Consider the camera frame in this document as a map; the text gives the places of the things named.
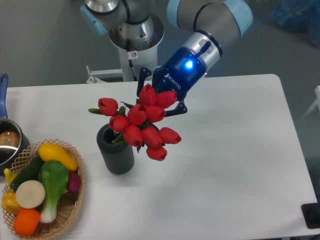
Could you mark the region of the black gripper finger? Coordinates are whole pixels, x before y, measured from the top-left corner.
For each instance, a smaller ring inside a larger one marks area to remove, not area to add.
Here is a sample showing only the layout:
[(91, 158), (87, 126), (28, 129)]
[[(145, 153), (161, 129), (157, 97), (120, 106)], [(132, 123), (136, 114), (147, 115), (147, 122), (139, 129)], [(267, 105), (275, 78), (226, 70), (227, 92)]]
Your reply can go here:
[(166, 117), (171, 117), (171, 116), (186, 114), (187, 112), (188, 112), (188, 108), (185, 105), (185, 101), (184, 100), (179, 100), (174, 109), (166, 110), (166, 115), (165, 116)]
[(140, 96), (140, 93), (144, 87), (144, 84), (145, 84), (145, 80), (152, 76), (152, 71), (149, 70), (148, 68), (146, 67), (141, 67), (140, 68), (140, 72), (139, 72), (139, 78), (138, 78), (138, 81), (137, 81), (137, 90), (136, 90), (136, 96), (139, 97)]

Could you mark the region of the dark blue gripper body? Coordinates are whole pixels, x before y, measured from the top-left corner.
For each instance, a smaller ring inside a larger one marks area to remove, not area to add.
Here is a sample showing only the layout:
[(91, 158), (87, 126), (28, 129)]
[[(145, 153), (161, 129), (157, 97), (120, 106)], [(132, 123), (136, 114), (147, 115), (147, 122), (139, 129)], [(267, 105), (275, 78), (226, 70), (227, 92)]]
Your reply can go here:
[(187, 47), (180, 47), (164, 65), (154, 70), (152, 87), (159, 93), (176, 91), (177, 99), (184, 100), (206, 72), (205, 62), (200, 59), (204, 52), (203, 48), (193, 53)]

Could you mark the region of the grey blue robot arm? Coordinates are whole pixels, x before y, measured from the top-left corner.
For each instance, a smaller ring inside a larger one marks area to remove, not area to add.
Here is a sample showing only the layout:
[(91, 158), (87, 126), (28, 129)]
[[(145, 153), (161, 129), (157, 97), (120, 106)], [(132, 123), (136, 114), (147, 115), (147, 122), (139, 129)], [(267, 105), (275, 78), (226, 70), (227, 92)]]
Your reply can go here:
[(136, 81), (141, 91), (145, 80), (151, 78), (158, 93), (177, 93), (178, 104), (168, 116), (187, 112), (184, 100), (188, 91), (253, 22), (252, 11), (243, 0), (171, 0), (167, 19), (191, 36), (158, 66), (164, 25), (150, 12), (148, 1), (87, 0), (80, 13), (95, 33), (108, 34), (117, 47), (124, 81)]

